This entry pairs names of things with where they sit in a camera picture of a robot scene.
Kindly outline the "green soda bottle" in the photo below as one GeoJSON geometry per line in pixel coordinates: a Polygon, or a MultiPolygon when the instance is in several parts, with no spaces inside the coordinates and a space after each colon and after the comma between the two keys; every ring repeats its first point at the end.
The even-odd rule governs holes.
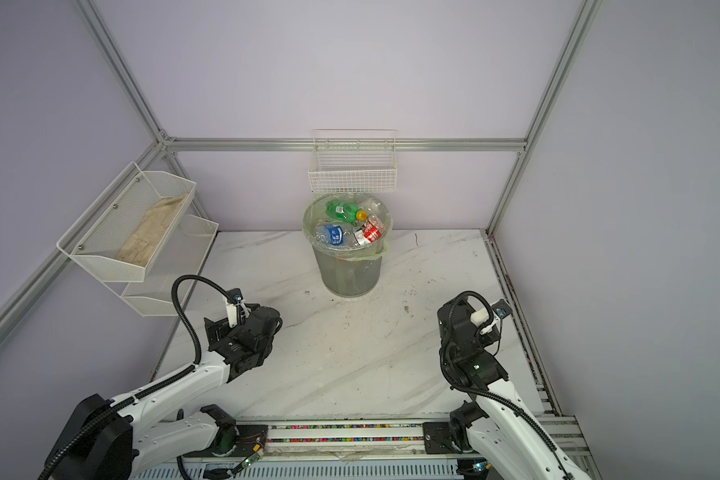
{"type": "Polygon", "coordinates": [[[364,223],[368,219],[368,213],[358,204],[340,199],[329,200],[325,212],[329,219],[349,224],[364,223]]]}

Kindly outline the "red cap crushed bottle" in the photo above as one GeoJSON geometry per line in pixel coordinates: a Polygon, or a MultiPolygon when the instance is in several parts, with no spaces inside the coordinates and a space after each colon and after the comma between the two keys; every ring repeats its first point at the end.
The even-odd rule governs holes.
{"type": "Polygon", "coordinates": [[[386,226],[377,215],[370,215],[354,232],[359,246],[367,246],[378,241],[385,233],[386,226]]]}

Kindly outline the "blue label front bottle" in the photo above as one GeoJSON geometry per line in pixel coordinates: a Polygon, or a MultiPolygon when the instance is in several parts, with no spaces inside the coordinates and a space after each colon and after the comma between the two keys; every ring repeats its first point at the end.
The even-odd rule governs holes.
{"type": "Polygon", "coordinates": [[[351,227],[341,223],[320,223],[315,228],[315,238],[329,247],[346,248],[350,246],[351,227]]]}

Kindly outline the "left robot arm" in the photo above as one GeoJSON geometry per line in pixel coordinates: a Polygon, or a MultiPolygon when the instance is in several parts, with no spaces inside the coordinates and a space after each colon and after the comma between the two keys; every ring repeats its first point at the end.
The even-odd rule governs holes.
{"type": "Polygon", "coordinates": [[[43,479],[129,479],[184,454],[231,451],[236,420],[210,404],[192,401],[261,366],[283,325],[280,313],[254,304],[236,326],[205,322],[209,349],[197,364],[178,369],[133,392],[98,394],[74,409],[40,474],[43,479]]]}

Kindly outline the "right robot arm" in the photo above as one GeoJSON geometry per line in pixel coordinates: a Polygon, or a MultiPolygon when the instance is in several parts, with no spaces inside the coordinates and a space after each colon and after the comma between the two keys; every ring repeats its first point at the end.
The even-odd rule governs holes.
{"type": "Polygon", "coordinates": [[[456,295],[437,312],[441,373],[453,390],[469,397],[449,414],[452,442],[485,458],[503,479],[588,479],[487,351],[500,343],[503,320],[511,314],[506,302],[490,304],[474,291],[456,295]]]}

